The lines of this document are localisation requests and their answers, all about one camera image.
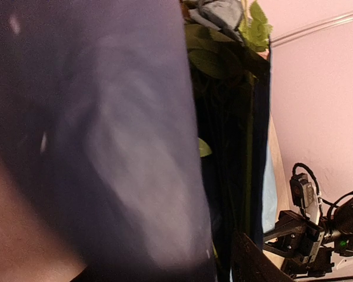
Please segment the blue wrapping paper sheet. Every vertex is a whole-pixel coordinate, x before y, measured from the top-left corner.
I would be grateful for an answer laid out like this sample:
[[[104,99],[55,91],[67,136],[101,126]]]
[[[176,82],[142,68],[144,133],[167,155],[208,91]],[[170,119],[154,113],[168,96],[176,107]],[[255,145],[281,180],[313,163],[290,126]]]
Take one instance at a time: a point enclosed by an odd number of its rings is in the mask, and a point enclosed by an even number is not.
[[[261,246],[270,65],[240,44]],[[0,281],[216,279],[180,2],[0,1]]]

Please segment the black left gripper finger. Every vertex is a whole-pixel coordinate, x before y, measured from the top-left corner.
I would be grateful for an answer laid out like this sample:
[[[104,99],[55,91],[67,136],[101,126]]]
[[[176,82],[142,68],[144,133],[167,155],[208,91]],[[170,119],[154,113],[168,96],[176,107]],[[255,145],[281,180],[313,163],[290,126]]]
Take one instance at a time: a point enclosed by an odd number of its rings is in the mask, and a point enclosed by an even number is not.
[[[231,250],[232,280],[237,282],[293,282],[245,234],[235,231]]]

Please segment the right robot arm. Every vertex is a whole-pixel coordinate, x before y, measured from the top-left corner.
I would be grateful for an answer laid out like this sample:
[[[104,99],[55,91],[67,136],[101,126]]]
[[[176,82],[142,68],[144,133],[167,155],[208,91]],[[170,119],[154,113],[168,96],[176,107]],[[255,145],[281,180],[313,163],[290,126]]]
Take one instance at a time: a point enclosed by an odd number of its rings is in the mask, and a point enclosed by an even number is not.
[[[317,224],[292,210],[279,213],[275,228],[264,235],[264,250],[284,258],[281,271],[291,278],[319,278],[333,271],[333,253],[353,257],[353,191],[347,196]]]

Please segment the yellow fake flower stem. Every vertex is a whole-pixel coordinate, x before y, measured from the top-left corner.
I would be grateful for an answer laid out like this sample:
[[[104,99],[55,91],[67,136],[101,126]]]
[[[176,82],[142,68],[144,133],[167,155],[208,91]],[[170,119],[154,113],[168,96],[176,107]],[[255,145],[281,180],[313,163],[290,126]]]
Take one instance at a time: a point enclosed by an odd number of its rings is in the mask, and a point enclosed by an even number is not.
[[[244,10],[238,31],[246,46],[256,53],[269,51],[273,26],[269,24],[265,12],[258,1],[252,1],[250,4],[249,1],[243,0],[240,3]]]

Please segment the blue fake flower bunch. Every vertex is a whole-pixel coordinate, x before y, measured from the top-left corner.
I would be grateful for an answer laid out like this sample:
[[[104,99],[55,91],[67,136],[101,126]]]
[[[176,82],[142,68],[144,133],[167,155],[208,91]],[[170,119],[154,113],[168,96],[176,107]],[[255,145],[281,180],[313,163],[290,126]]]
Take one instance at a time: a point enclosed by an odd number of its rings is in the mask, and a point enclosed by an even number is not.
[[[230,281],[234,233],[251,228],[254,76],[239,42],[192,17],[201,6],[181,2],[217,279]]]

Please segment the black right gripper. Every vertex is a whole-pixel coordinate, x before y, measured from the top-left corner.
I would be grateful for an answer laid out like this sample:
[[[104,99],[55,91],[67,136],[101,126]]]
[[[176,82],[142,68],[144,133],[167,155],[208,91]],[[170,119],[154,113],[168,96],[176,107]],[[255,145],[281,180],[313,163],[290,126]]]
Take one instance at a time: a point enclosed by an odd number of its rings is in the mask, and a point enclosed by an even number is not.
[[[333,249],[323,247],[324,229],[294,211],[283,210],[275,228],[263,235],[264,250],[284,258],[281,270],[292,278],[332,272]]]

